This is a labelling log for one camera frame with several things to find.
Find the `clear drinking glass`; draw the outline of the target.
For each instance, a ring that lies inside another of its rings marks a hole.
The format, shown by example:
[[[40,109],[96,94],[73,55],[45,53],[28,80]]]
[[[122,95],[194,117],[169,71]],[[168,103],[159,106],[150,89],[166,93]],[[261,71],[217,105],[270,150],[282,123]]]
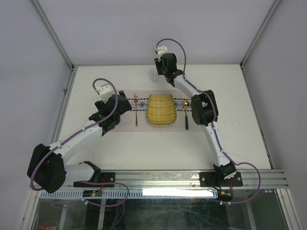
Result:
[[[154,83],[158,82],[158,79],[159,79],[159,75],[158,75],[158,72],[156,69],[151,69],[149,71],[149,74],[150,74],[150,80]]]

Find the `patterned white placemat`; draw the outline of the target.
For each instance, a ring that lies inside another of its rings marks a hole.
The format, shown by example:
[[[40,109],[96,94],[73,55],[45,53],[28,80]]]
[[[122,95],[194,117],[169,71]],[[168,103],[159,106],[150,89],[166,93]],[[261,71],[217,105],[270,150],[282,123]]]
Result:
[[[176,109],[177,120],[171,126],[153,126],[150,125],[146,119],[146,108],[150,94],[172,94]],[[134,91],[125,91],[132,109],[120,117],[120,124],[115,127],[114,132],[180,132],[185,131],[185,110],[182,107],[183,101],[190,102],[187,96],[177,90],[166,91],[138,91],[138,126],[135,126],[135,103]],[[191,105],[188,108],[188,131],[201,131],[200,126],[196,125],[193,121],[191,114]]]

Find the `rose gold fork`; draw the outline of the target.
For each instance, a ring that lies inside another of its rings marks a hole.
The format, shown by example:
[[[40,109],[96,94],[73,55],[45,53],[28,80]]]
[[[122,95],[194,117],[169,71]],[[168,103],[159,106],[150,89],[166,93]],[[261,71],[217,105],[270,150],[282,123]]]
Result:
[[[138,126],[138,114],[137,114],[137,112],[138,112],[138,108],[137,108],[138,101],[139,101],[138,94],[135,93],[134,94],[134,103],[135,103],[135,126],[136,127]]]

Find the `gold spoon green handle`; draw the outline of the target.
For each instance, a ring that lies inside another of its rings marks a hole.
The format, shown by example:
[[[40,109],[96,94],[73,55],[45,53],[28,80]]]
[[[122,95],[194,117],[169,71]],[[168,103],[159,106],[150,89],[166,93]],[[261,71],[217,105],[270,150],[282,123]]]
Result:
[[[189,129],[189,121],[188,121],[188,108],[189,108],[189,102],[188,101],[183,101],[182,107],[185,110],[185,129]]]

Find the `yellow woven pattern plate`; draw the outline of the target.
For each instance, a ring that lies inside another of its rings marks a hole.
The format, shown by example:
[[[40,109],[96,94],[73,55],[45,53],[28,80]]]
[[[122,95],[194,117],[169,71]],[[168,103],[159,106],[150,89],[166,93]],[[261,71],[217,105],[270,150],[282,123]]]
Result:
[[[146,119],[150,125],[165,127],[177,120],[177,109],[172,94],[150,94],[146,108]]]

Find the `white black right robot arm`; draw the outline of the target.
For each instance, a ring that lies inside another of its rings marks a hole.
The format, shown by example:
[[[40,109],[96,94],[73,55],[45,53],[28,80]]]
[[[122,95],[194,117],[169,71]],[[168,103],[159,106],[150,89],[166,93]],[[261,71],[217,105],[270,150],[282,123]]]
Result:
[[[158,75],[180,90],[191,100],[192,118],[199,125],[209,144],[215,164],[214,179],[219,185],[226,185],[236,174],[235,164],[226,154],[218,127],[218,109],[213,91],[197,89],[186,77],[184,71],[177,68],[176,55],[169,52],[157,53],[154,59]]]

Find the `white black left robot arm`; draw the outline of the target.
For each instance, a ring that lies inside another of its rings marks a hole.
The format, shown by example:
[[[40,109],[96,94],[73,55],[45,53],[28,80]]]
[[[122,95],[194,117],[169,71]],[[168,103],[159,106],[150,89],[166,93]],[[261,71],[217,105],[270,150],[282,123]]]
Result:
[[[48,146],[39,144],[34,148],[27,176],[33,178],[48,193],[59,190],[64,184],[80,187],[106,183],[109,186],[110,180],[92,162],[67,164],[86,144],[114,129],[120,123],[121,115],[132,109],[124,91],[113,94],[107,102],[97,101],[95,105],[98,111],[79,128],[75,137],[65,138]]]

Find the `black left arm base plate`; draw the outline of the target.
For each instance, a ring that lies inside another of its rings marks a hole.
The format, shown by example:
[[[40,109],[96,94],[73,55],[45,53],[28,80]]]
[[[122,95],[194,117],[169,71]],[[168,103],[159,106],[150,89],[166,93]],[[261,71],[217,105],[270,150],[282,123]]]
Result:
[[[115,172],[95,172],[88,181],[77,181],[73,183],[74,187],[114,187],[116,180]]]

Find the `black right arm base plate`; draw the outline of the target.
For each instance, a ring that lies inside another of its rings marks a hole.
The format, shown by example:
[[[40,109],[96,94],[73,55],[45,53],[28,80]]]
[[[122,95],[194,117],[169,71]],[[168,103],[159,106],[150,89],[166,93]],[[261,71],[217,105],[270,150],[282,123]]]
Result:
[[[240,172],[236,172],[234,177],[231,177],[230,179],[222,179],[222,177],[217,172],[200,172],[199,181],[201,187],[220,188],[243,186]]]

